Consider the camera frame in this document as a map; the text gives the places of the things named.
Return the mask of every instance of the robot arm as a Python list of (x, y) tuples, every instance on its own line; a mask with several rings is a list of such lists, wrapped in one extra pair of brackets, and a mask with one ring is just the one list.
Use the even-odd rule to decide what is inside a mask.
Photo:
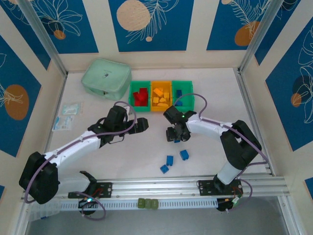
[(188, 111), (183, 114), (174, 106), (168, 108), (163, 114), (174, 127), (167, 128), (167, 141), (187, 141), (191, 133), (203, 134), (222, 143), (227, 162), (221, 171), (214, 177), (214, 187), (222, 193), (235, 178), (244, 170), (248, 164), (258, 155), (247, 142), (223, 126), (234, 128), (250, 140), (258, 149), (262, 149), (247, 124), (243, 121), (225, 123), (215, 120), (204, 121), (199, 118), (196, 112)]
[(44, 204), (52, 199), (56, 194), (68, 193), (73, 191), (93, 193), (95, 190), (96, 179), (85, 171), (77, 174), (67, 174), (67, 168), (79, 158), (86, 156), (92, 151), (111, 143), (115, 136), (124, 139), (125, 134), (135, 134), (145, 131), (149, 125), (145, 118), (138, 118), (137, 123), (128, 132), (133, 120), (128, 120), (127, 110), (121, 106), (113, 106), (108, 116), (101, 118), (96, 124), (91, 125), (80, 137), (45, 154), (35, 152), (31, 154), (21, 175), (19, 184), (26, 189), (36, 170), (50, 157), (53, 158), (37, 175), (31, 185), (29, 194), (39, 203)]

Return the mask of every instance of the green storage bag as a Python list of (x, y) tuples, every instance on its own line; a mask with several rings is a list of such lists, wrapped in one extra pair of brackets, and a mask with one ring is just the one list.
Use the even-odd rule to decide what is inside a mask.
[(90, 94), (120, 100), (131, 80), (130, 66), (99, 58), (88, 67), (82, 78), (82, 84)]

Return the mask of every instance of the blue cube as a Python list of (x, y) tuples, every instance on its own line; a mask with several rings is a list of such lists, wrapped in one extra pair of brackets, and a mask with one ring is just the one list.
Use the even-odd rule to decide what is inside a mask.
[(181, 156), (181, 159), (182, 159), (183, 161), (185, 161), (185, 160), (187, 160), (187, 159), (189, 158), (189, 154), (188, 154), (187, 150), (181, 151), (181, 152), (180, 152), (180, 156)]
[(165, 174), (169, 170), (169, 168), (166, 165), (161, 166), (160, 169), (163, 172), (163, 174)]
[(173, 165), (173, 161), (174, 161), (174, 156), (167, 156), (166, 157), (166, 165), (170, 165), (172, 166)]
[(177, 96), (177, 98), (182, 96), (181, 90), (176, 90), (176, 96)]
[(175, 106), (182, 106), (182, 102), (179, 100), (176, 102)]

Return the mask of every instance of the yellow bin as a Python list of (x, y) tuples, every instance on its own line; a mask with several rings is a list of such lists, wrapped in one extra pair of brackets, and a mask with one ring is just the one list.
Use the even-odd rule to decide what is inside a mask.
[[(170, 98), (167, 99), (166, 102), (163, 102), (164, 104), (167, 104), (167, 106), (158, 106), (157, 104), (153, 103), (154, 97), (158, 97), (159, 99), (164, 97), (164, 95), (161, 95), (161, 96), (157, 95), (153, 91), (155, 88), (163, 90), (163, 93), (170, 94)], [(171, 81), (152, 81), (150, 103), (151, 103), (151, 111), (162, 112), (162, 111), (167, 110), (173, 103), (172, 82)]]

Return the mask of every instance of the white floor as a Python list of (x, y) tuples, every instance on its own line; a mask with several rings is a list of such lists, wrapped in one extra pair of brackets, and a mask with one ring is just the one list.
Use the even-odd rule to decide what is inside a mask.
[[(205, 117), (235, 122), (245, 121), (249, 126), (247, 111), (240, 94), (233, 69), (171, 69), (134, 70), (133, 80), (192, 80), (194, 92), (205, 96), (208, 107)], [(103, 100), (85, 92), (81, 85), (82, 73), (70, 73), (62, 103), (83, 101), (83, 113), (75, 117), (71, 131), (54, 132), (50, 150), (54, 150), (80, 136), (98, 119), (106, 117), (114, 101)], [(128, 101), (129, 91), (123, 101)], [(204, 102), (196, 97), (195, 111), (199, 112)], [(195, 175), (214, 175), (219, 172), (226, 156), (222, 144), (205, 136), (193, 135), (187, 142), (166, 141), (165, 130), (170, 126), (162, 113), (137, 113), (148, 119), (149, 128), (141, 134), (126, 135), (125, 140), (107, 144), (73, 164), (68, 172), (85, 170), (96, 179), (152, 178)], [(190, 158), (183, 161), (179, 152), (186, 149)], [(174, 165), (163, 174), (160, 167), (166, 155), (174, 155)], [(261, 161), (257, 156), (254, 162)], [(263, 165), (252, 166), (246, 173), (263, 173)]]

